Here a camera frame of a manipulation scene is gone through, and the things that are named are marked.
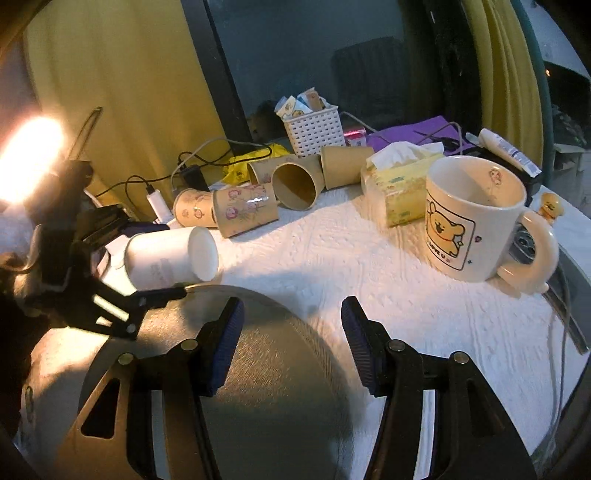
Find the brown paper cup open mouth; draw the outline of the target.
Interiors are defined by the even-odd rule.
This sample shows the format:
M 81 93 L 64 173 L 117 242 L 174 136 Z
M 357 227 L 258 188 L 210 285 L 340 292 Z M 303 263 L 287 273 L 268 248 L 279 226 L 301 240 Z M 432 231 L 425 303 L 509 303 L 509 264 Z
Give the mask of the brown paper cup open mouth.
M 321 157 L 311 155 L 280 164 L 273 171 L 271 183 L 283 207 L 296 211 L 313 208 L 325 189 Z

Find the brown paper cup far right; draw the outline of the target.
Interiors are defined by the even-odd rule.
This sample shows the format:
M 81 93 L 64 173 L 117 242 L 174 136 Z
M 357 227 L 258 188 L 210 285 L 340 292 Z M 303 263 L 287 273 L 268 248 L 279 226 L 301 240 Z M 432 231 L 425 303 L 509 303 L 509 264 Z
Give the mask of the brown paper cup far right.
M 367 159 L 374 154 L 370 146 L 324 146 L 321 149 L 325 188 L 337 189 L 358 184 Z

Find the white paper cup green print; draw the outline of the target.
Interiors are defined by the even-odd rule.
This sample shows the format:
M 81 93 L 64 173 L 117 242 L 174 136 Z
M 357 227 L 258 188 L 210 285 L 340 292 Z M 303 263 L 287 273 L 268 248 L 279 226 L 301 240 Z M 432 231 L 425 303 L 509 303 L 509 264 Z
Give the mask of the white paper cup green print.
M 123 258 L 126 275 L 138 291 L 211 282 L 218 272 L 217 245 L 202 227 L 137 234 Z

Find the yellow tissue pack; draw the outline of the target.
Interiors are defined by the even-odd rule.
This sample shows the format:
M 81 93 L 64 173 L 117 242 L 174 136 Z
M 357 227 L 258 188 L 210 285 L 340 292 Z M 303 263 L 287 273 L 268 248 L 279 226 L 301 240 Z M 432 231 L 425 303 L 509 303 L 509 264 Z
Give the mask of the yellow tissue pack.
M 426 180 L 431 165 L 444 157 L 442 142 L 394 142 L 367 158 L 362 190 L 370 218 L 386 229 L 425 215 Z

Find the white desk lamp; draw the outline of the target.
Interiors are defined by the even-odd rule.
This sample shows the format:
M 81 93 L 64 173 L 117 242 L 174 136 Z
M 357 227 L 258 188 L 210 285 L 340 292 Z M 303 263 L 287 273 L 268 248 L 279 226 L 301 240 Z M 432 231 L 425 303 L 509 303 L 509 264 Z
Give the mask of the white desk lamp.
M 37 116 L 24 122 L 1 151 L 1 201 L 24 202 L 59 159 L 63 143 L 56 119 Z

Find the pink small box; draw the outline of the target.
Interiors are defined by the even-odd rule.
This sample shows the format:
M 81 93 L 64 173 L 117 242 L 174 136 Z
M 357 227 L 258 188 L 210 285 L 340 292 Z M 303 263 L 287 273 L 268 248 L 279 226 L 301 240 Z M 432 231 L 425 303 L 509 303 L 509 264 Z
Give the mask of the pink small box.
M 367 130 L 365 128 L 353 128 L 344 131 L 346 145 L 351 147 L 367 146 Z

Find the brown paper cup behind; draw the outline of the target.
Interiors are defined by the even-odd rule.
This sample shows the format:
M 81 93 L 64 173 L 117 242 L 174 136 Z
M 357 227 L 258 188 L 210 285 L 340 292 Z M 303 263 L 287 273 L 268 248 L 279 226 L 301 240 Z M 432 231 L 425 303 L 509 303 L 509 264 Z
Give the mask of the brown paper cup behind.
M 276 158 L 266 158 L 247 163 L 246 171 L 252 184 L 266 184 L 271 182 L 273 171 L 281 164 L 297 160 L 297 155 L 290 154 Z

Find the round grey placemat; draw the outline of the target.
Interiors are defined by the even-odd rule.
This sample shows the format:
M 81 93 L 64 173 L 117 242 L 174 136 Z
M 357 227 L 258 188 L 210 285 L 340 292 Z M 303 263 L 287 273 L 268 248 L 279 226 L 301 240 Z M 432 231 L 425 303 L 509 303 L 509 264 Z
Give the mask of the round grey placemat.
M 224 479 L 345 479 L 352 463 L 346 382 L 320 336 L 280 303 L 245 288 L 194 288 L 150 311 L 134 341 L 109 339 L 90 363 L 85 402 L 117 355 L 163 354 L 197 336 L 231 297 L 245 324 L 224 385 L 201 401 Z

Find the purple cloth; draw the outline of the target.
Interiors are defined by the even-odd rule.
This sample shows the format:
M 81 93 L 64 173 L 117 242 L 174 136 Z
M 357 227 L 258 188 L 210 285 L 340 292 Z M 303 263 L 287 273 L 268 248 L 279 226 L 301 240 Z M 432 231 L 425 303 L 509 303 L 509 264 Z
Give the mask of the purple cloth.
M 443 116 L 390 127 L 367 136 L 367 145 L 371 146 L 375 152 L 399 141 L 407 141 L 419 146 L 441 143 L 444 146 L 445 155 L 475 153 L 478 149 L 465 138 L 463 130 L 455 122 L 448 122 Z

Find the white bear ceramic mug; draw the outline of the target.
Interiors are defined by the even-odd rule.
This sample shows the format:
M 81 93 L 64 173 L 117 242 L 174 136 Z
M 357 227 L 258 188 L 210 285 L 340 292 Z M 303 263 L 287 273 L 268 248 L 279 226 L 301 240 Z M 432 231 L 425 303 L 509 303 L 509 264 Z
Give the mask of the white bear ceramic mug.
M 546 292 L 559 244 L 551 225 L 526 200 L 522 181 L 495 162 L 464 155 L 436 160 L 426 177 L 425 242 L 432 265 L 460 281 L 498 276 L 518 292 Z M 534 241 L 529 264 L 509 256 L 520 225 Z

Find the black power adapter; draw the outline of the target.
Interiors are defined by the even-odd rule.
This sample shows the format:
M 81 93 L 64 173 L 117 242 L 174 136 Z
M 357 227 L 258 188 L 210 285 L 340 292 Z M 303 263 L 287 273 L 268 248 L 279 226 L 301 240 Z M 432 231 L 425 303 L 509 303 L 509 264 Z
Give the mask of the black power adapter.
M 184 187 L 204 192 L 209 190 L 204 174 L 201 172 L 199 166 L 191 165 L 190 167 L 183 167 L 179 175 Z

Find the small yellow duck figure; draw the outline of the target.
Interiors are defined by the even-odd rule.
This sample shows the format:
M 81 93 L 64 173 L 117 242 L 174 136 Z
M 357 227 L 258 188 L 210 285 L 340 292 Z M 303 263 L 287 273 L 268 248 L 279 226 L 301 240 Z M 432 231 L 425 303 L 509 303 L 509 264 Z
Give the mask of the small yellow duck figure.
M 564 206 L 556 193 L 544 192 L 541 195 L 538 214 L 550 225 L 553 225 L 558 218 L 564 215 Z

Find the white plastic basket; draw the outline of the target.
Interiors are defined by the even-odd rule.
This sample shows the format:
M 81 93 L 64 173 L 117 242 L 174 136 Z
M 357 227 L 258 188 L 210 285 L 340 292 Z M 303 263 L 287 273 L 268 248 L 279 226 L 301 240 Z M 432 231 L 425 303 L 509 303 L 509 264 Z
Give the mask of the white plastic basket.
M 339 107 L 304 114 L 283 121 L 291 148 L 298 157 L 321 153 L 325 146 L 345 146 Z

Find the white charger plug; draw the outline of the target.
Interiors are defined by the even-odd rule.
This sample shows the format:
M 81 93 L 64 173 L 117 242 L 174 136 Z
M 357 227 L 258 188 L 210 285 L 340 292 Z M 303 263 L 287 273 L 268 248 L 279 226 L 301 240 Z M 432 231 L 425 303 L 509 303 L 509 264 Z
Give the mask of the white charger plug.
M 172 213 L 167 206 L 162 193 L 158 189 L 148 185 L 146 187 L 146 200 L 151 206 L 159 223 L 167 224 L 172 220 Z

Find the yellow plastic bag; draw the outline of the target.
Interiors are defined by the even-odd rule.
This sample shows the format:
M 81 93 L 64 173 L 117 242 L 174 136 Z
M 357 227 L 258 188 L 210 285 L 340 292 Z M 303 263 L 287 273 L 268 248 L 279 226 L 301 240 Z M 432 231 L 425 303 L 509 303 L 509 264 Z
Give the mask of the yellow plastic bag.
M 271 143 L 270 146 L 263 147 L 260 149 L 253 150 L 252 152 L 231 157 L 228 164 L 222 167 L 222 179 L 221 182 L 225 185 L 238 186 L 245 184 L 246 182 L 252 183 L 247 173 L 247 166 L 252 162 L 259 162 L 266 159 L 279 158 L 290 154 L 287 148 L 283 145 Z

